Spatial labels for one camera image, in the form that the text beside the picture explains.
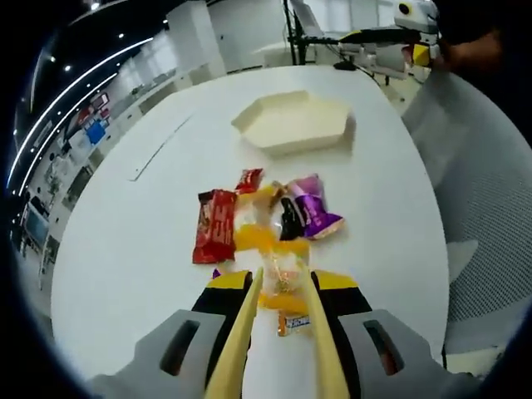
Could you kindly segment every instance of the desk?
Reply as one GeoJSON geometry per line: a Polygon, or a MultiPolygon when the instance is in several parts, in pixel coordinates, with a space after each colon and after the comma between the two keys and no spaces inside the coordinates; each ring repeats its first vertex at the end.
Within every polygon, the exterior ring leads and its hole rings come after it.
{"type": "MultiPolygon", "coordinates": [[[[446,331],[448,269],[436,199],[423,162],[379,87],[361,72],[288,66],[208,81],[168,96],[104,159],[77,202],[62,238],[52,285],[57,346],[84,378],[112,374],[135,343],[177,309],[191,308],[209,265],[191,263],[197,193],[232,189],[245,167],[264,182],[318,172],[329,209],[346,228],[312,245],[311,264],[353,276],[374,308],[420,333],[438,357],[446,331]],[[230,125],[257,97],[308,90],[352,107],[351,148],[271,161],[230,125]],[[171,132],[139,179],[127,180],[150,134],[171,132]]],[[[261,265],[237,254],[235,270],[261,265]]],[[[315,397],[313,340],[277,337],[273,311],[258,310],[244,375],[244,397],[315,397]]]]}

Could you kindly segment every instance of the hexagonal tray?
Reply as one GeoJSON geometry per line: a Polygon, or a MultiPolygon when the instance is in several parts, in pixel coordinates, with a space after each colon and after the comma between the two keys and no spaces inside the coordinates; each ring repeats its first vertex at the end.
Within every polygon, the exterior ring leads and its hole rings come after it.
{"type": "Polygon", "coordinates": [[[350,111],[340,101],[291,91],[260,97],[231,124],[267,154],[285,155],[338,143],[350,111]]]}

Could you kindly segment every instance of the person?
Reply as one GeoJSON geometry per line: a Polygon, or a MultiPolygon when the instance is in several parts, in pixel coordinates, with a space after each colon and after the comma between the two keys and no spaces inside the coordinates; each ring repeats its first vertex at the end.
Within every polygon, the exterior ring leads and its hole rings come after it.
{"type": "Polygon", "coordinates": [[[532,2],[433,0],[438,8],[441,57],[434,67],[452,71],[486,94],[532,143],[528,116],[532,86],[525,63],[532,2]]]}

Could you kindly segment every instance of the candy wrapper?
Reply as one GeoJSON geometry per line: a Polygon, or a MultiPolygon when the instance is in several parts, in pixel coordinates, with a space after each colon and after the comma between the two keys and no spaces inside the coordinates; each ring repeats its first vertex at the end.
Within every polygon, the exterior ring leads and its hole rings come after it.
{"type": "Polygon", "coordinates": [[[236,194],[254,193],[260,185],[262,169],[244,169],[240,181],[234,188],[236,194]]]}
{"type": "Polygon", "coordinates": [[[303,237],[305,228],[296,204],[289,197],[283,197],[281,205],[283,206],[283,215],[281,216],[281,235],[279,239],[281,241],[291,241],[297,237],[303,237]]]}
{"type": "Polygon", "coordinates": [[[305,238],[322,239],[342,227],[343,217],[325,210],[323,185],[318,175],[294,180],[288,184],[288,190],[301,210],[305,238]]]}
{"type": "Polygon", "coordinates": [[[286,312],[279,312],[277,334],[280,337],[286,337],[291,333],[312,334],[310,328],[310,317],[286,312]]]}
{"type": "Polygon", "coordinates": [[[211,190],[198,195],[199,219],[196,244],[192,253],[194,264],[216,264],[234,260],[234,206],[236,194],[211,190]]]}

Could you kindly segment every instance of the white wall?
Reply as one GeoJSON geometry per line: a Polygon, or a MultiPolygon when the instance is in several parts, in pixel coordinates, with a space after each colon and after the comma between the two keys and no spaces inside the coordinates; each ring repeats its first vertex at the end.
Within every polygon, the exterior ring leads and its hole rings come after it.
{"type": "Polygon", "coordinates": [[[260,65],[251,53],[283,41],[281,0],[224,0],[208,9],[227,71],[260,65]]]}
{"type": "MultiPolygon", "coordinates": [[[[324,32],[378,24],[377,0],[304,1],[324,32]]],[[[210,6],[209,13],[228,71],[260,65],[262,59],[252,52],[288,36],[281,0],[224,0],[210,6]]]]}
{"type": "Polygon", "coordinates": [[[388,27],[395,24],[393,16],[398,3],[398,0],[378,0],[380,27],[388,27]]]}
{"type": "Polygon", "coordinates": [[[153,40],[142,47],[142,51],[149,55],[150,63],[160,75],[180,66],[180,60],[175,51],[168,32],[162,31],[153,40]]]}

